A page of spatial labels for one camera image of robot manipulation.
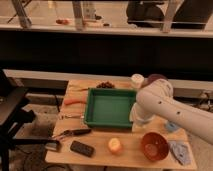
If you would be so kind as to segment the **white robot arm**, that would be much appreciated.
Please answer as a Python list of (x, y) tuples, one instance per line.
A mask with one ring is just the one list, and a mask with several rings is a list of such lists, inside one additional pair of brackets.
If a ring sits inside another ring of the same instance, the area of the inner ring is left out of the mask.
[(136, 93), (129, 119), (142, 126), (155, 115), (213, 145), (213, 113), (186, 105), (173, 99), (173, 86), (165, 79), (158, 79)]

